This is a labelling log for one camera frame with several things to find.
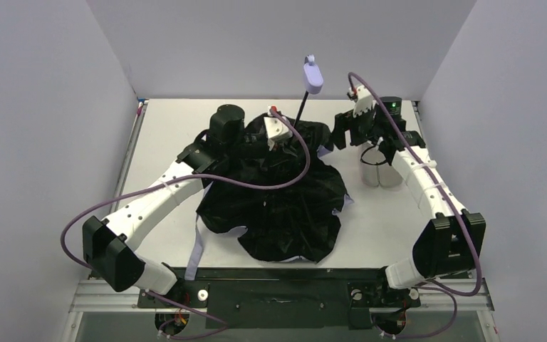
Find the lilac umbrella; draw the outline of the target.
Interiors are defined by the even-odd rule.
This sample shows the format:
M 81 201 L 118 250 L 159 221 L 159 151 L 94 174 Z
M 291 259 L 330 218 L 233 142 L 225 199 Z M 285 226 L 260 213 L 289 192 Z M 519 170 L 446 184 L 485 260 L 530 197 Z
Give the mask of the lilac umbrella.
M 264 115 L 244 128 L 266 133 Z M 292 120 L 299 138 L 279 143 L 273 158 L 240 160 L 231 148 L 226 176 L 251 189 L 223 182 L 207 185 L 196 222 L 210 232 L 234 236 L 254 259 L 267 262 L 317 263 L 333 250 L 341 227 L 340 213 L 353 203 L 339 171 L 323 156 L 330 136 L 327 125 Z

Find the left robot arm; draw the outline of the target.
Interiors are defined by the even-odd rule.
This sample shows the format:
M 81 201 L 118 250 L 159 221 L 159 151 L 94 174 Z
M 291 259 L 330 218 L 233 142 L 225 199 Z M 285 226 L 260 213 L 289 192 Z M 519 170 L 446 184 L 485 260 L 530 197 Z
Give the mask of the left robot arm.
M 167 265 L 137 254 L 143 240 L 170 212 L 201 192 L 206 181 L 253 187 L 224 176 L 231 147 L 244 132 L 244 118 L 244 110 L 237 105 L 219 106 L 204 138 L 183 149 L 147 189 L 123 195 L 129 203 L 102 219 L 85 214 L 83 259 L 114 291 L 136 287 L 168 294 L 179 277 Z

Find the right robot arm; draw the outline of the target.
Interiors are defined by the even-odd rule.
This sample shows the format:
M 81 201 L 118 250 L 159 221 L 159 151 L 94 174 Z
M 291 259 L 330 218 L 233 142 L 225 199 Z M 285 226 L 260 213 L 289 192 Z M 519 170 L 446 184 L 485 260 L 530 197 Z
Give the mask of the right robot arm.
M 389 287 L 406 289 L 437 276 L 481 270 L 479 254 L 486 228 L 479 213 L 471 213 L 449 191 L 436 170 L 420 131 L 403 118 L 403 100 L 373 94 L 357 95 L 352 110 L 335 116 L 332 141 L 361 151 L 359 170 L 365 185 L 410 191 L 427 223 L 409 256 L 385 268 Z

